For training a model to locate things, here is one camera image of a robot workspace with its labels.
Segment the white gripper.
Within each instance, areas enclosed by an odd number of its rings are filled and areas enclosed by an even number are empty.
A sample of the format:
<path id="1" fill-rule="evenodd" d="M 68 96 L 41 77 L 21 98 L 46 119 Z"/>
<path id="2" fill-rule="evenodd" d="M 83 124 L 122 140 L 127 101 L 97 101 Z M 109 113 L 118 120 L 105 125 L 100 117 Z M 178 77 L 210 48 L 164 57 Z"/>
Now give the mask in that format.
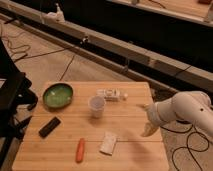
<path id="1" fill-rule="evenodd" d="M 144 130 L 141 134 L 142 137 L 149 137 L 153 135 L 157 130 L 157 126 L 163 126 L 168 122 L 166 114 L 168 113 L 168 105 L 164 102 L 156 102 L 152 104 L 137 104 L 138 107 L 143 110 L 147 110 L 147 117 L 149 121 L 144 126 Z"/>

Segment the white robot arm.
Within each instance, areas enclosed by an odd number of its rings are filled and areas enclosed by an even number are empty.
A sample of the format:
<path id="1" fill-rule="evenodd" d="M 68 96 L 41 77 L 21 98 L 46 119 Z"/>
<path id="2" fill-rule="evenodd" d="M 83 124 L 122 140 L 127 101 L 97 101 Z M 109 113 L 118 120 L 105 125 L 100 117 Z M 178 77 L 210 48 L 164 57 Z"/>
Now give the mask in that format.
<path id="1" fill-rule="evenodd" d="M 153 135 L 157 129 L 175 120 L 187 121 L 213 138 L 213 110 L 210 97 L 202 91 L 178 92 L 171 98 L 143 106 L 148 122 L 142 137 Z"/>

